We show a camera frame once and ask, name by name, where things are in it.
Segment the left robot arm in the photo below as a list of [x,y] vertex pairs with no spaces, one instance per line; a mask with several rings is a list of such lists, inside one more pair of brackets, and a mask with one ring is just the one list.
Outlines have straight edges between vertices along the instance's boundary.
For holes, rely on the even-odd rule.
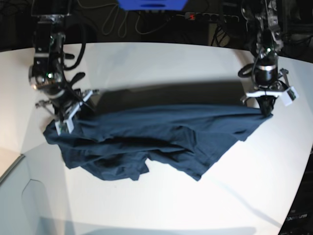
[[250,78],[252,87],[242,98],[256,99],[261,113],[268,117],[276,99],[289,88],[286,69],[278,67],[278,53],[284,46],[275,0],[244,0],[241,5],[254,62],[242,67],[238,76]]

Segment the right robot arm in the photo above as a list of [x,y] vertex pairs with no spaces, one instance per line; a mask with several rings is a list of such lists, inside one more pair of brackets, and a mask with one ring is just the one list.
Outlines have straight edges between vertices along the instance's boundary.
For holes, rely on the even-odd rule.
[[35,0],[31,6],[31,16],[37,19],[37,24],[33,37],[35,53],[28,80],[34,90],[47,97],[47,100],[38,101],[35,107],[46,109],[51,105],[54,110],[50,114],[56,121],[65,121],[83,105],[94,110],[88,103],[92,92],[73,89],[73,85],[83,79],[85,73],[77,73],[70,81],[65,76],[66,71],[80,65],[86,49],[86,30],[79,20],[79,54],[74,56],[64,52],[66,18],[71,15],[72,5],[71,0]]

